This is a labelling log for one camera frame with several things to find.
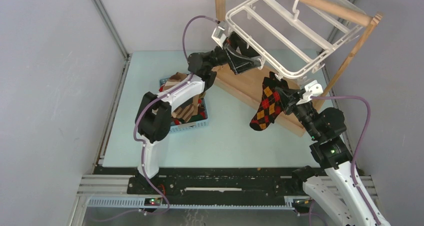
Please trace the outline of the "red black argyle sock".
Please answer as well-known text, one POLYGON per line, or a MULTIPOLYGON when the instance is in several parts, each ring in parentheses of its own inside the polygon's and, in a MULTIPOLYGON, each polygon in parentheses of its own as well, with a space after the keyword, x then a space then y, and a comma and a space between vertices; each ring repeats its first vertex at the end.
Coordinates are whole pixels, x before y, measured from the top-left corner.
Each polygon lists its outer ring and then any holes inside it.
POLYGON ((254 131, 267 129, 283 111, 276 87, 289 88, 285 80, 279 80, 276 74, 270 71, 269 76, 263 78, 261 101, 256 114, 249 123, 250 128, 254 131))

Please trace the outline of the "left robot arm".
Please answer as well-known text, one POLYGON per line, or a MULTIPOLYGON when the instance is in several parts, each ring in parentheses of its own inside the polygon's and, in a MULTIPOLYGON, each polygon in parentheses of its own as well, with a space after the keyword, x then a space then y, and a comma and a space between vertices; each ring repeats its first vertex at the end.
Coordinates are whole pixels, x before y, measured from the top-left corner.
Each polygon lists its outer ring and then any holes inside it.
POLYGON ((171 129, 172 112, 195 96, 211 88, 217 72, 213 69, 228 65, 234 74, 262 68, 265 60, 238 34, 224 36, 222 45, 207 52, 194 52, 187 57, 189 75, 181 82, 158 94, 147 92, 140 103, 133 138, 141 143, 138 172, 143 176, 138 187, 145 194, 158 188, 154 176, 159 172, 159 153, 156 145, 167 137, 171 129))

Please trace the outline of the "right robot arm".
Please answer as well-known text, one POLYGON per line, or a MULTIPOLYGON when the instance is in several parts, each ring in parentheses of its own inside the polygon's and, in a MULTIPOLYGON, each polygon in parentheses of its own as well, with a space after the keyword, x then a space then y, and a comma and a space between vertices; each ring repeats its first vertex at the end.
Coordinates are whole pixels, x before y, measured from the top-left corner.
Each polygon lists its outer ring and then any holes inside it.
POLYGON ((339 226, 388 226, 390 223, 362 183, 355 154, 351 154, 341 138, 347 130, 344 113, 335 107, 317 112, 312 104, 322 91, 316 82, 304 89, 276 88, 283 112, 293 114, 304 126, 314 142, 309 147, 311 155, 331 179, 339 196, 328 189, 310 166, 293 172, 291 190, 297 195, 310 196, 339 226))

